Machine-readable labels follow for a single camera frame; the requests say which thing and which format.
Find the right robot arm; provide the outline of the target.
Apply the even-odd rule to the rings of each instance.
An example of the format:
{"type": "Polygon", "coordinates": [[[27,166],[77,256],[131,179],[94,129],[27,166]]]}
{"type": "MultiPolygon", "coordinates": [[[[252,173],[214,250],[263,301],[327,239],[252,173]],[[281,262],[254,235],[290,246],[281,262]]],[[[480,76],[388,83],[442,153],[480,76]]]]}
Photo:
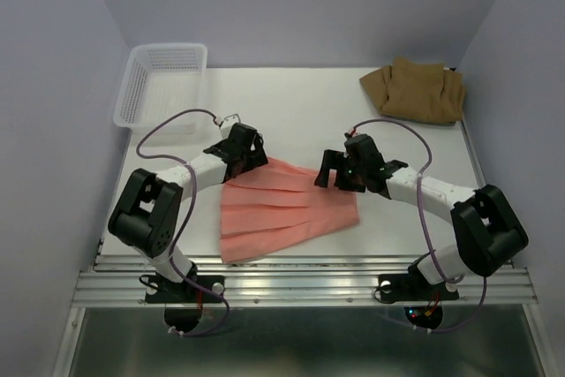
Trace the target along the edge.
{"type": "Polygon", "coordinates": [[[469,188],[426,177],[407,163],[386,161],[373,138],[347,139],[344,151],[324,151],[314,183],[346,192],[372,192],[410,204],[420,217],[432,214],[453,228],[454,244],[431,249],[404,274],[387,277],[391,291],[425,298],[438,285],[467,274],[488,277],[521,252],[529,238],[502,190],[469,188]]]}

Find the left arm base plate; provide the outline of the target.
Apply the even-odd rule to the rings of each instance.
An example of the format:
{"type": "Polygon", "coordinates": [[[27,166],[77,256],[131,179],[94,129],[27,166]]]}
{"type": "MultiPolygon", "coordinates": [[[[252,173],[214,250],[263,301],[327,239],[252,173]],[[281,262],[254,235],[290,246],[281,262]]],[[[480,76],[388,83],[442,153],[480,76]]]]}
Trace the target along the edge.
{"type": "Polygon", "coordinates": [[[194,288],[187,282],[173,283],[158,274],[144,274],[139,282],[145,287],[145,302],[148,304],[221,304],[217,296],[194,288]]]}

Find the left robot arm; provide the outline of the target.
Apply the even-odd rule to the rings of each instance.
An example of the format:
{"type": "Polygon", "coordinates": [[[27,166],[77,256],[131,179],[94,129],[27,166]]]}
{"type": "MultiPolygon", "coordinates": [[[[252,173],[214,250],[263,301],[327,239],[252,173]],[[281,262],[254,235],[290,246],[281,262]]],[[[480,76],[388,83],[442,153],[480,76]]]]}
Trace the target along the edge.
{"type": "Polygon", "coordinates": [[[268,164],[263,138],[255,128],[237,120],[220,128],[222,139],[190,161],[165,155],[177,166],[157,173],[133,171],[109,217],[109,233],[155,268],[154,280],[145,285],[178,301],[190,299],[202,287],[196,265],[177,247],[182,202],[190,200],[193,211],[200,190],[268,164]]]}

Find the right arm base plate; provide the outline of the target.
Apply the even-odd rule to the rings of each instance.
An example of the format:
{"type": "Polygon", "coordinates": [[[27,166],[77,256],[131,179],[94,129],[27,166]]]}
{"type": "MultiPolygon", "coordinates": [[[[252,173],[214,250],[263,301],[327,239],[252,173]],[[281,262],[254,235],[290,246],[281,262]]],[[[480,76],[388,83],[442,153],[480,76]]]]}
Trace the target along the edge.
{"type": "Polygon", "coordinates": [[[392,305],[396,302],[455,301],[459,299],[459,293],[449,291],[445,283],[430,284],[424,277],[410,273],[381,274],[373,298],[392,305]]]}

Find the tan brown skirt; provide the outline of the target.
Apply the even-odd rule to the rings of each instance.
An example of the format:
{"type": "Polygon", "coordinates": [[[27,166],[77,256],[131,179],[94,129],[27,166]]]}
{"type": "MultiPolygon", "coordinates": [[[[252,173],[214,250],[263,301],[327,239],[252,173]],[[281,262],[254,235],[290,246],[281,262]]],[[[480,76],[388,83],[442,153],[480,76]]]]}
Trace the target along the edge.
{"type": "Polygon", "coordinates": [[[437,125],[463,119],[463,75],[444,64],[416,64],[397,57],[359,82],[382,116],[437,125]]]}

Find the pink skirt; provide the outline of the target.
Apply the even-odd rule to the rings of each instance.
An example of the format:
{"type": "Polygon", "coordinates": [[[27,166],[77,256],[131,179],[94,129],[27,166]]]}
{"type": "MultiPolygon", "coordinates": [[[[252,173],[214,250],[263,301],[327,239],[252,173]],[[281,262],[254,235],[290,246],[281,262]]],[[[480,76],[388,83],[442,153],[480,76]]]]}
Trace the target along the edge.
{"type": "Polygon", "coordinates": [[[274,157],[223,185],[220,255],[254,260],[360,223],[353,192],[314,185],[317,171],[274,157]]]}

